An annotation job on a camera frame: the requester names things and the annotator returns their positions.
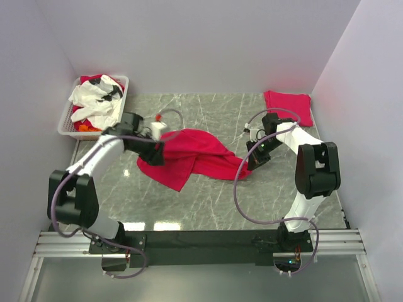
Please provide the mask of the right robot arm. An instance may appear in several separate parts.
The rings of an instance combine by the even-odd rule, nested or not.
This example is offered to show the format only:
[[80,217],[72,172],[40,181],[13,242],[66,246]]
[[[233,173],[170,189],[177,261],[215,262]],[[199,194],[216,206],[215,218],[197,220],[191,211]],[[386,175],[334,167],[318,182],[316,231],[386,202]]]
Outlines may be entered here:
[[267,163],[270,152],[286,145],[296,156],[296,197],[284,222],[277,229],[277,246],[290,251],[308,239],[310,221],[321,203],[339,189],[338,148],[333,142],[323,142],[299,127],[297,120],[280,118],[277,113],[262,117],[262,129],[244,126],[249,134],[247,169],[253,171]]

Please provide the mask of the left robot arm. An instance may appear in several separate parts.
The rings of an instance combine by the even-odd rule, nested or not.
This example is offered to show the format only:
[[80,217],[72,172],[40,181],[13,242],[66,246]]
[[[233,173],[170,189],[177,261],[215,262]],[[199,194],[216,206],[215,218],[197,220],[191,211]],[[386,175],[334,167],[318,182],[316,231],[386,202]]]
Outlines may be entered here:
[[138,154],[150,165],[162,166],[162,134],[168,130],[160,114],[144,126],[142,116],[125,113],[120,122],[102,132],[79,161],[64,171],[53,171],[48,182],[47,211],[54,229],[59,231],[60,223],[75,225],[103,238],[103,245],[110,252],[122,251],[126,244],[123,223],[101,212],[96,180],[126,151]]

